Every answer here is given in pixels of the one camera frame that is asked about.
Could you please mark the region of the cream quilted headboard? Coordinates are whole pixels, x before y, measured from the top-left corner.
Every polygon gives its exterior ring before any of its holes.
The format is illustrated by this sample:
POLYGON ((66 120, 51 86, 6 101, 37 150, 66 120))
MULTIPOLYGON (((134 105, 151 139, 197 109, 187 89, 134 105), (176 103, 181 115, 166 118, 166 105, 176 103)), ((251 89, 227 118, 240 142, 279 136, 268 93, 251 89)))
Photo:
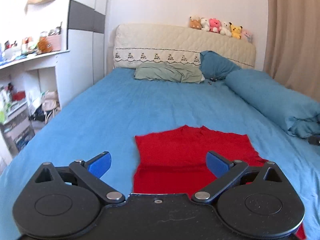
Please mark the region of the cream quilted headboard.
POLYGON ((203 30, 163 24, 121 24, 116 29, 113 65, 136 68, 145 62, 191 64, 199 67, 200 53, 210 50, 239 67, 255 67, 255 46, 203 30))

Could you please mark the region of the white shelf desk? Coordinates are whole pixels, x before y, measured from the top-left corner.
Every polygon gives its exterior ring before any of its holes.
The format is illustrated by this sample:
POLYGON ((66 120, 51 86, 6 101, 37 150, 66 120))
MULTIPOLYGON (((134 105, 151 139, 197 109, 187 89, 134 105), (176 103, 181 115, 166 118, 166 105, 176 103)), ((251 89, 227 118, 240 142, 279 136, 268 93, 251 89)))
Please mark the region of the white shelf desk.
POLYGON ((7 121, 1 126, 1 154, 13 159, 19 150, 15 140, 27 132, 27 139, 35 133, 29 121, 29 107, 40 103, 42 93, 56 90, 60 106, 66 106, 72 99, 69 50, 40 55, 20 63, 1 66, 1 85, 11 83, 17 92, 24 91, 25 98, 9 112, 7 121))

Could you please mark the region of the orange bear plush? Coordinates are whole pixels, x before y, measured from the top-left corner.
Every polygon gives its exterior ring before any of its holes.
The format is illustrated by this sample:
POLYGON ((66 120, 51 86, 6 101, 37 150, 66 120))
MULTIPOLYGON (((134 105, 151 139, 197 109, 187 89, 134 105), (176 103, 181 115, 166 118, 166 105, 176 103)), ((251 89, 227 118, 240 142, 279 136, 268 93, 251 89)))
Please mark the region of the orange bear plush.
POLYGON ((39 54, 51 53, 53 51, 53 47, 46 37, 40 37, 37 43, 37 51, 39 54))

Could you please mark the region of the white plush toy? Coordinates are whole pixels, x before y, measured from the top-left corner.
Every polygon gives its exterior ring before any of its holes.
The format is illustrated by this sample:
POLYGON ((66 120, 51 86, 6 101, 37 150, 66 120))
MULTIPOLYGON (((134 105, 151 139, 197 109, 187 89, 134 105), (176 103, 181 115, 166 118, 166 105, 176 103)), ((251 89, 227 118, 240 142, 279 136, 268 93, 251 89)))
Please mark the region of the white plush toy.
POLYGON ((200 25, 201 25, 201 30, 203 31, 210 31, 210 23, 207 18, 200 18, 200 25))

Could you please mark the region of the beige handbag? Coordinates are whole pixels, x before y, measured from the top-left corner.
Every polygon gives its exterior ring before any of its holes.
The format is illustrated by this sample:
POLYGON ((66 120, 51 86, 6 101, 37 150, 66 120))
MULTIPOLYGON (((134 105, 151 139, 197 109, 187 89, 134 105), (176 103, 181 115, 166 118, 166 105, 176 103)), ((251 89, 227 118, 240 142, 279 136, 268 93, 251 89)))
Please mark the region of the beige handbag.
POLYGON ((48 124, 48 121, 54 118, 56 113, 61 110, 57 90, 45 92, 41 102, 41 109, 44 112, 44 122, 48 124))

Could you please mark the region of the beige curtain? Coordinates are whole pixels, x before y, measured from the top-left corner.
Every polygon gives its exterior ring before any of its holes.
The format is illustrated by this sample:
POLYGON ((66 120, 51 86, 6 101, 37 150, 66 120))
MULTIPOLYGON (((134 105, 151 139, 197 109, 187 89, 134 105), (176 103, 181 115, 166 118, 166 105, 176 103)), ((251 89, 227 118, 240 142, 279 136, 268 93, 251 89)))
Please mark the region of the beige curtain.
POLYGON ((319 0, 268 0, 264 71, 319 100, 319 0))

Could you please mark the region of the white grey wardrobe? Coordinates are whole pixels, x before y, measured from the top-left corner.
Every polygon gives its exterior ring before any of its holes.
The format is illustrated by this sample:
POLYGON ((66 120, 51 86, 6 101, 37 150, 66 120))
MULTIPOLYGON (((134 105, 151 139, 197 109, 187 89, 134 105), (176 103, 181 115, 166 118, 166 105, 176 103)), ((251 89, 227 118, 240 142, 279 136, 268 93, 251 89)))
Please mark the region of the white grey wardrobe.
POLYGON ((107 0, 69 0, 66 48, 56 67, 61 106, 105 75, 107 0))

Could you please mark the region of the blue bed sheet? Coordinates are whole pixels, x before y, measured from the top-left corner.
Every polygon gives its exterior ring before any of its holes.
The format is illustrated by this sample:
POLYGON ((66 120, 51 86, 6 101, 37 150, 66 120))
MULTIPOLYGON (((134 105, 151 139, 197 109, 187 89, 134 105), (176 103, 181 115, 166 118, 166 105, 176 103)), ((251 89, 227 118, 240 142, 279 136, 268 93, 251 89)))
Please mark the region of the blue bed sheet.
POLYGON ((285 173, 305 206, 308 239, 319 239, 319 147, 286 134, 230 90, 209 84, 136 80, 117 68, 74 98, 28 142, 1 175, 1 239, 18 239, 13 204, 25 184, 49 161, 65 166, 108 151, 103 180, 121 193, 132 190, 139 162, 134 137, 188 125, 245 134, 262 158, 285 173))

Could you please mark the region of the rolled teal duvet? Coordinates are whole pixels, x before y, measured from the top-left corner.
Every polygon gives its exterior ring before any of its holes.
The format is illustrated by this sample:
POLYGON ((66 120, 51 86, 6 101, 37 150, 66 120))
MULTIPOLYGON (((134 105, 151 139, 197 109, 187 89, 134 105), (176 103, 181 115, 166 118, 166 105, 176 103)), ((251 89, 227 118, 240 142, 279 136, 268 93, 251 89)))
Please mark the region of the rolled teal duvet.
POLYGON ((319 135, 319 102, 288 89, 265 72, 241 69, 231 72, 226 85, 288 135, 319 135))

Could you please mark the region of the yellow pikachu plush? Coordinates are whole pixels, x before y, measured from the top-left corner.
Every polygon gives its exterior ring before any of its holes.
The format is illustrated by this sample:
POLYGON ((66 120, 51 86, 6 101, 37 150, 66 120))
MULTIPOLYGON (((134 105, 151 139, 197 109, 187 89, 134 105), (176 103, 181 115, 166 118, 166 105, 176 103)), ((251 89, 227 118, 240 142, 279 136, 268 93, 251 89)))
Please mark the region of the yellow pikachu plush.
POLYGON ((229 24, 230 24, 232 37, 240 40, 241 39, 241 33, 242 33, 242 26, 234 25, 231 22, 229 24))

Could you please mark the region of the red box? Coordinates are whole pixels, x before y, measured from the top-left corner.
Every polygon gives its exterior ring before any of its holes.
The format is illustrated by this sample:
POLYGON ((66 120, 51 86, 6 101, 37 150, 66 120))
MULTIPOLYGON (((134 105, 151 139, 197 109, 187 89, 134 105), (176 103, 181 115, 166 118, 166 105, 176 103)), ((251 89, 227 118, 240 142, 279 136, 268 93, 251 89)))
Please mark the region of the red box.
POLYGON ((12 93, 12 100, 13 101, 21 101, 23 99, 25 99, 26 95, 25 95, 25 91, 19 91, 16 93, 12 93))

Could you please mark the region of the red knit sweater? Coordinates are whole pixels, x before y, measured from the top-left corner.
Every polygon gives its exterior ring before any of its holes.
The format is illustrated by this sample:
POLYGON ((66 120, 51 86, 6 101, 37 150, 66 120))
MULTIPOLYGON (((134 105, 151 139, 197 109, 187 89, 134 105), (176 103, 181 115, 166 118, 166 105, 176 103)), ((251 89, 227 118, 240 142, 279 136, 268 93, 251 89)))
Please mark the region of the red knit sweater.
POLYGON ((191 197, 217 177, 206 164, 209 151, 228 161, 241 160, 262 167, 247 135, 184 125, 170 131, 135 137, 140 163, 133 177, 134 193, 175 194, 191 197))

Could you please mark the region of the teal pillow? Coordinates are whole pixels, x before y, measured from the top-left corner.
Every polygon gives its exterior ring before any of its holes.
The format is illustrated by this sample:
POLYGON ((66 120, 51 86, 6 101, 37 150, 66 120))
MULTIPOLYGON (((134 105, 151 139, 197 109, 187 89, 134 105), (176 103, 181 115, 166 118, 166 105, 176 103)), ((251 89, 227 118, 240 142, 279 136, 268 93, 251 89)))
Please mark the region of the teal pillow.
POLYGON ((224 80, 228 74, 241 68, 231 60, 210 50, 200 53, 200 70, 206 79, 224 80))

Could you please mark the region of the light pink plush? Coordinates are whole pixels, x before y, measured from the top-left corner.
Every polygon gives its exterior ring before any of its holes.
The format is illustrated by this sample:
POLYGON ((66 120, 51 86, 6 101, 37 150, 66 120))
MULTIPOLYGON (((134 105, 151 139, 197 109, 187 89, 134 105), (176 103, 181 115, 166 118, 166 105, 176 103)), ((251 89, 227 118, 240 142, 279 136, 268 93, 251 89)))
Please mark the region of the light pink plush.
POLYGON ((248 31, 247 29, 242 29, 242 32, 241 32, 241 39, 246 41, 246 42, 249 42, 249 43, 252 43, 253 41, 253 35, 250 31, 248 31))

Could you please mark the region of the brown plush toy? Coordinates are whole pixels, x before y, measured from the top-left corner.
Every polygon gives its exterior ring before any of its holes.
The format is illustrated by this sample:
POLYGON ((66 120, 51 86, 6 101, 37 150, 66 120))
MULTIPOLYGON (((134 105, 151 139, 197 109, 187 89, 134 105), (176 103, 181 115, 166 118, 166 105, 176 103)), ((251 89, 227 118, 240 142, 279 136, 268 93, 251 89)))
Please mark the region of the brown plush toy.
POLYGON ((201 20, 198 16, 189 17, 189 27, 193 29, 202 29, 201 20))

